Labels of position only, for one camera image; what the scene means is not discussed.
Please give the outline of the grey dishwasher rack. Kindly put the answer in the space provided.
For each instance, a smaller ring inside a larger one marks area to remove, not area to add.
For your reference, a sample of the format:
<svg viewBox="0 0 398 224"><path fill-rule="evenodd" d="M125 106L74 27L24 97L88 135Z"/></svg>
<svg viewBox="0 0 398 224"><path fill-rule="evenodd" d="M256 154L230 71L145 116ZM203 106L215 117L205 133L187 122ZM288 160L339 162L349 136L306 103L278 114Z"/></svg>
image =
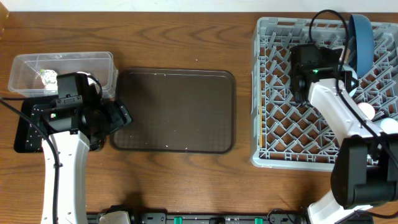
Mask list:
<svg viewBox="0 0 398 224"><path fill-rule="evenodd" d="M397 118L397 25L373 22L372 69L353 96L376 111L375 120ZM338 142L321 114L298 105L290 92L290 48L314 41L334 49L345 42L340 21L262 17L252 36L251 162L257 167L329 172ZM262 148L258 108L262 106Z"/></svg>

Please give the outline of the light blue rice bowl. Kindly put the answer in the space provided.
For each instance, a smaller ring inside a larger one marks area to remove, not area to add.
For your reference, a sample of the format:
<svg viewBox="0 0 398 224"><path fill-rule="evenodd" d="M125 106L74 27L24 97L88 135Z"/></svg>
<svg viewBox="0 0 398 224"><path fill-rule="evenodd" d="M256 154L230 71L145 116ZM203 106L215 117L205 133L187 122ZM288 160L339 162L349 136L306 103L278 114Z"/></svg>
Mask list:
<svg viewBox="0 0 398 224"><path fill-rule="evenodd" d="M345 73L344 78L345 78L346 90L349 93L349 96L353 97L354 94L356 93L358 86L359 86L358 76L357 76L355 70L352 67L350 67L347 63L345 63L343 65L342 71ZM346 77L348 75L351 75L351 84L350 85L348 85L348 82L346 81Z"/></svg>

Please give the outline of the dark blue plate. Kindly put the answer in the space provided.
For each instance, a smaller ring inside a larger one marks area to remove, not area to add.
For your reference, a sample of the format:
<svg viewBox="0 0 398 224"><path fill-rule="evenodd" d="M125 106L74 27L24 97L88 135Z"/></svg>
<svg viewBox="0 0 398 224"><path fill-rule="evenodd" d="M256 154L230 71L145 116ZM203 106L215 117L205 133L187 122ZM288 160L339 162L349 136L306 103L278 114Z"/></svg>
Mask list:
<svg viewBox="0 0 398 224"><path fill-rule="evenodd" d="M373 67L373 28L371 21L361 14L350 15L348 28L349 38L353 38L353 43L349 47L353 58L349 64L355 69L358 78L361 78Z"/></svg>

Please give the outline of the wooden chopstick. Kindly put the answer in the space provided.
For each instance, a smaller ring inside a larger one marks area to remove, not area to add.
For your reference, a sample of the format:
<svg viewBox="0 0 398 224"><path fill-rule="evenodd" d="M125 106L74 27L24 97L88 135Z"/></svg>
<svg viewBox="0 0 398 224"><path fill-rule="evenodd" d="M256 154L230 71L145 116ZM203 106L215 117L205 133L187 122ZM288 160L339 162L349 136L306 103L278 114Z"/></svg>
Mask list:
<svg viewBox="0 0 398 224"><path fill-rule="evenodd" d="M262 106L261 105L259 105L259 108L258 108L258 116L259 116L258 140L259 140L259 148L262 148Z"/></svg>

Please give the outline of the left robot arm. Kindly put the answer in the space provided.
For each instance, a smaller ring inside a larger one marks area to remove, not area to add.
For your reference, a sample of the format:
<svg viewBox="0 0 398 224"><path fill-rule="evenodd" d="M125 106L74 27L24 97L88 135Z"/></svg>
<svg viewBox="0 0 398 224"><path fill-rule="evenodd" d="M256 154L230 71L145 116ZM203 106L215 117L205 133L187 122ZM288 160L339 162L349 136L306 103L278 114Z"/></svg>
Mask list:
<svg viewBox="0 0 398 224"><path fill-rule="evenodd" d="M59 75L56 99L34 105L31 130L45 158L42 223L88 223L85 172L90 150L132 122L120 101L103 99L99 81L84 72Z"/></svg>

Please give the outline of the pink cup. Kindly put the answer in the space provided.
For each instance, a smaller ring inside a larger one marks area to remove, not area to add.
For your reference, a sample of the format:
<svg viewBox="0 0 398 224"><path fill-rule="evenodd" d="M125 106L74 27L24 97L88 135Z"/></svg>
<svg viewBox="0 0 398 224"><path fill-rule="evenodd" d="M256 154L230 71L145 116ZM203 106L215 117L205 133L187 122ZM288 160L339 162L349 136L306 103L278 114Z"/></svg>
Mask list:
<svg viewBox="0 0 398 224"><path fill-rule="evenodd" d="M376 115L375 109L369 103L358 103L358 108L367 116L369 120L372 120Z"/></svg>

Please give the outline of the light blue cup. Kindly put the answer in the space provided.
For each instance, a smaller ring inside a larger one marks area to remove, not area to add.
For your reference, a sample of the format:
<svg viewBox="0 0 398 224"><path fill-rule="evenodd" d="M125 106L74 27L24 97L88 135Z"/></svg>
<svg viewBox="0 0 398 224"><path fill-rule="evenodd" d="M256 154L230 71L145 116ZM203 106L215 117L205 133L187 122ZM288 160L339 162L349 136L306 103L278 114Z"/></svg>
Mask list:
<svg viewBox="0 0 398 224"><path fill-rule="evenodd" d="M392 118L384 118L375 122L386 134L398 133L398 122Z"/></svg>

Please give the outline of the white tissue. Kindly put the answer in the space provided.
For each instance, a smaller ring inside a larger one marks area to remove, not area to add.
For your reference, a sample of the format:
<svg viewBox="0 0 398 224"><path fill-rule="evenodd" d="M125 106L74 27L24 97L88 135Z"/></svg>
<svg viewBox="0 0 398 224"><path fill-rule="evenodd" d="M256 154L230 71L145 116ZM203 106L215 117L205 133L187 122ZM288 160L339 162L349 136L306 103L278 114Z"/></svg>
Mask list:
<svg viewBox="0 0 398 224"><path fill-rule="evenodd" d="M101 86L99 81L92 74L90 74L88 72L78 72L78 73L86 75L89 85L97 85L98 87Z"/></svg>

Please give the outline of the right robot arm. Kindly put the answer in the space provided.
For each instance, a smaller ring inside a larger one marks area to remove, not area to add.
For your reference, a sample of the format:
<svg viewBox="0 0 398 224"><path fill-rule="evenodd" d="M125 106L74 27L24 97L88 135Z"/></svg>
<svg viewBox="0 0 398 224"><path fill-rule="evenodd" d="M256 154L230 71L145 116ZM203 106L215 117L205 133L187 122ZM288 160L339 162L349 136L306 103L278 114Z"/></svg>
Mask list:
<svg viewBox="0 0 398 224"><path fill-rule="evenodd" d="M330 191L296 223L342 223L397 200L397 135L387 134L358 108L341 79L345 51L303 44L290 48L290 89L310 103L333 131L339 153Z"/></svg>

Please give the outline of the foil ball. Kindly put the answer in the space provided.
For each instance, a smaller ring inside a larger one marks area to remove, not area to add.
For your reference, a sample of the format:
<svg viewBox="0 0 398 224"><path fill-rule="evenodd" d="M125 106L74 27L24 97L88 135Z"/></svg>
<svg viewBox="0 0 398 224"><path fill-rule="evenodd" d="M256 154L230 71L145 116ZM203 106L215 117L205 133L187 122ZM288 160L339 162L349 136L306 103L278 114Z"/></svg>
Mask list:
<svg viewBox="0 0 398 224"><path fill-rule="evenodd" d="M46 90L58 89L58 84L57 84L58 73L55 70L40 70L39 76Z"/></svg>

